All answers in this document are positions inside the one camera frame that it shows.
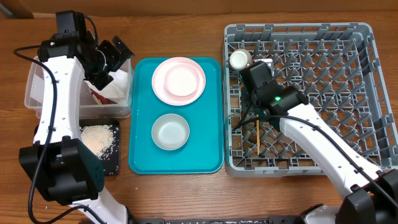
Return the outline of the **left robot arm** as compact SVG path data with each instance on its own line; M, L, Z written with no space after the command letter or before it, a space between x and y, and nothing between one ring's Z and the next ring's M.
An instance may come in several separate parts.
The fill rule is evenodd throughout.
M80 211L93 223L135 223L104 185L100 159L81 140L80 92L84 82L102 90L129 65L131 50L119 38L99 40L90 18L76 11L55 15L57 32L36 47L33 63L43 71L40 123L19 163L31 180L29 193Z

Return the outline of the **large pink plate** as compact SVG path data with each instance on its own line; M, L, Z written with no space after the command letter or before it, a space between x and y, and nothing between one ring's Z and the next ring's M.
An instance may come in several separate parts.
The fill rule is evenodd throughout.
M165 73L174 65L190 65L197 70L199 74L199 84L197 90L188 96L175 96L168 92L164 85ZM206 76L202 67L190 58L173 57L162 62L153 73L152 89L155 95L164 103L172 106L184 106L196 101L204 92L206 86Z

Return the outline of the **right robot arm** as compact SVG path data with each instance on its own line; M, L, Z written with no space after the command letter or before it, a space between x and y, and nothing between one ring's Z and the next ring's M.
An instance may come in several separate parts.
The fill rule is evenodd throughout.
M397 170L383 172L355 152L322 120L294 86L282 88L264 61L239 71L255 118L270 123L298 144L321 168L341 198L339 207L309 208L297 223L397 223Z

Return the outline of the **white napkin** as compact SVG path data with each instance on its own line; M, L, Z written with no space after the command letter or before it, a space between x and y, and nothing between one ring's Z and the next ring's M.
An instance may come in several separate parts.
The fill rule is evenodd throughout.
M98 90L89 81L86 81L86 84L88 85L88 88L97 91L102 96L115 101L117 104L123 103L127 96L127 88L129 84L128 73L123 70L118 70L117 72L110 72L109 74L113 77L113 81L106 85L102 90Z

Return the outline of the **grey bowl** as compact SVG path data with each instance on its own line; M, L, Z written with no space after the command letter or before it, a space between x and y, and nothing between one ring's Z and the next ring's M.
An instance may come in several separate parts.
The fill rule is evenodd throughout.
M155 145L166 151L174 151L188 141L190 127L179 114L164 114L152 125L151 136Z

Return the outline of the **wooden chopstick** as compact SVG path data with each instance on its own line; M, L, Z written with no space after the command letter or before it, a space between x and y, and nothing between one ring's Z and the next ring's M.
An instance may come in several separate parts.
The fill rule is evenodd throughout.
M260 128L260 121L259 120L257 120L256 121L256 145L257 145L257 155L258 156L260 156L260 153L261 153L261 150L260 150L260 147L261 147L261 138L260 138L260 130L261 130L261 128Z

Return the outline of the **white cup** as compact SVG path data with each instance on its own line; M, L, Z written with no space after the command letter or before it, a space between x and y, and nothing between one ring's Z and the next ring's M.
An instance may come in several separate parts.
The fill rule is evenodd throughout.
M235 50L229 57L229 65L233 70L240 70L252 63L252 56L248 50Z

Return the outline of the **red snack wrapper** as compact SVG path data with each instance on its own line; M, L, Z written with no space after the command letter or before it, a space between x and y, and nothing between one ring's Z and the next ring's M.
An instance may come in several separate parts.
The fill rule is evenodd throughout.
M116 104L115 101L110 100L104 96L102 96L101 94L99 94L97 91L94 91L93 89L90 88L90 93L93 97L93 99L97 102L97 104L99 105L112 105L112 104Z

